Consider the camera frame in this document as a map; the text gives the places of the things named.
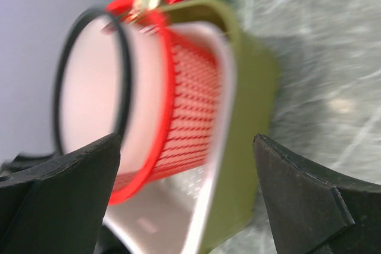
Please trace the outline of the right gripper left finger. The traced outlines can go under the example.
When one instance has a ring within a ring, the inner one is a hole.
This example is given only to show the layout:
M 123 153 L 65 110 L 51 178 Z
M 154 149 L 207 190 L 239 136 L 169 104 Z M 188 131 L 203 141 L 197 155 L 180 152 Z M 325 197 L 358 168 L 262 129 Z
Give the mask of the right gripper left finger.
M 1 177 L 1 253 L 93 253 L 120 164 L 109 134 Z

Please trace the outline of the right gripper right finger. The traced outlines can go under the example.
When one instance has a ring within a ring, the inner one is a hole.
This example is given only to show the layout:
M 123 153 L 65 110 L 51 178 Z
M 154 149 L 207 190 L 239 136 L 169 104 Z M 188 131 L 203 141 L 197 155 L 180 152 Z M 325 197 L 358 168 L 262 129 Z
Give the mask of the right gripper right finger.
M 277 253 L 380 253 L 380 185 L 324 167 L 263 134 L 253 150 Z

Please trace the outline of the white perforated rectangular basket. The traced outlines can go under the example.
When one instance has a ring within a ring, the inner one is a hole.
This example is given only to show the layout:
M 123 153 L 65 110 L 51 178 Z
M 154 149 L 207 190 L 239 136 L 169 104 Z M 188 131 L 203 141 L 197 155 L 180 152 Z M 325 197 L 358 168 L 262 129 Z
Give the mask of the white perforated rectangular basket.
M 215 53 L 222 89 L 205 165 L 149 183 L 124 203 L 107 208 L 104 225 L 131 253 L 208 253 L 203 244 L 223 165 L 236 95 L 233 49 L 222 29 L 206 21 L 172 28 Z

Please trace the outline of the white round bucket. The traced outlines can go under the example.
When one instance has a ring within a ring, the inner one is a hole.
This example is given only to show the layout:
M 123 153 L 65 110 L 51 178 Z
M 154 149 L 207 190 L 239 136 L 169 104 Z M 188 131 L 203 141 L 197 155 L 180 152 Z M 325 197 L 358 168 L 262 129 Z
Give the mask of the white round bucket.
M 120 175 L 148 160 L 162 120 L 165 56 L 158 35 L 100 8 L 84 11 L 65 42 L 54 92 L 57 151 L 70 153 L 110 133 L 121 138 Z

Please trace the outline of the olive green rectangular basket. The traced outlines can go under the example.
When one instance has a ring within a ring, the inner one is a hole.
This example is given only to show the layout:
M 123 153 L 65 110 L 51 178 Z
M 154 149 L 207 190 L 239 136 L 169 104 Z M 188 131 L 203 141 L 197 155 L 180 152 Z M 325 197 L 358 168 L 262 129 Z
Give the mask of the olive green rectangular basket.
M 209 253 L 247 225 L 254 213 L 257 170 L 252 140 L 268 131 L 277 92 L 279 67 L 271 52 L 242 29 L 224 0 L 189 0 L 166 5 L 173 24 L 204 21 L 221 29 L 235 56 L 237 82 L 232 119 L 216 175 L 207 164 L 167 179 L 192 218 L 183 253 Z

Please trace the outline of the red mesh basket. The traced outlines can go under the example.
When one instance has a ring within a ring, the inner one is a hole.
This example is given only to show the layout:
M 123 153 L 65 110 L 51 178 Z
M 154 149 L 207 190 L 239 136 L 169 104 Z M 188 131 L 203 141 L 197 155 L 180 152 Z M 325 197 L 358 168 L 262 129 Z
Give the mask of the red mesh basket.
M 109 204 L 122 203 L 146 183 L 206 162 L 221 94 L 221 70 L 215 56 L 167 22 L 155 8 L 138 15 L 138 23 L 154 27 L 164 52 L 164 114 L 143 167 L 118 175 Z

